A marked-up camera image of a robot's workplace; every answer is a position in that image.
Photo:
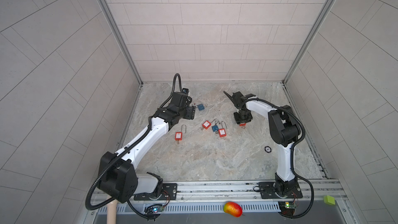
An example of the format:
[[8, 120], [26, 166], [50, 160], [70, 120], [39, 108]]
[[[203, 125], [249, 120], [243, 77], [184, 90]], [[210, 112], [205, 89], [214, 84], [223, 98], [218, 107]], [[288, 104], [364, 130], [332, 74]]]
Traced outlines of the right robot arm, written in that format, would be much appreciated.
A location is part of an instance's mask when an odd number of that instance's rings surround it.
[[288, 105], [277, 106], [253, 94], [231, 98], [238, 109], [234, 113], [237, 124], [252, 121], [252, 112], [267, 117], [272, 140], [278, 146], [278, 166], [275, 174], [275, 194], [280, 198], [291, 195], [298, 187], [294, 171], [294, 148], [305, 137], [305, 129]]

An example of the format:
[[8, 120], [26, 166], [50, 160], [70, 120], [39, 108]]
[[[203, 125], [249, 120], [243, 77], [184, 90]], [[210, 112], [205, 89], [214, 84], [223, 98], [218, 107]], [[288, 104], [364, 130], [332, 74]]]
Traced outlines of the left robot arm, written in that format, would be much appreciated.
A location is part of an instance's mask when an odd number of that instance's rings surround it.
[[107, 152], [102, 156], [94, 188], [121, 203], [139, 194], [147, 194], [151, 198], [159, 197], [163, 179], [149, 172], [137, 175], [136, 169], [150, 148], [178, 124], [180, 119], [194, 118], [195, 109], [191, 102], [187, 88], [172, 93], [169, 105], [159, 108], [150, 116], [148, 125], [133, 140], [117, 152]]

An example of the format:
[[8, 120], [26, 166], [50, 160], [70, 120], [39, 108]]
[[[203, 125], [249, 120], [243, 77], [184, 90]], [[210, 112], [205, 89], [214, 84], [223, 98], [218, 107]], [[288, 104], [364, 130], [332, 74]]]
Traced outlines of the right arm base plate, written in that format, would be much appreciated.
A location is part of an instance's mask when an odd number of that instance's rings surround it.
[[301, 188], [298, 182], [295, 180], [291, 180], [288, 182], [259, 182], [258, 186], [260, 188], [260, 194], [262, 199], [303, 198]]

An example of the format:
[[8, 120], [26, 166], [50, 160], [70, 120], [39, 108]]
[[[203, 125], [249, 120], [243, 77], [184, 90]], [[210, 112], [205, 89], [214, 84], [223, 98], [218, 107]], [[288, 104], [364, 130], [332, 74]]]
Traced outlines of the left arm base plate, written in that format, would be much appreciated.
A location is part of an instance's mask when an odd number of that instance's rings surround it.
[[177, 183], [163, 183], [162, 187], [157, 187], [153, 193], [142, 193], [134, 196], [134, 201], [166, 201], [176, 200]]

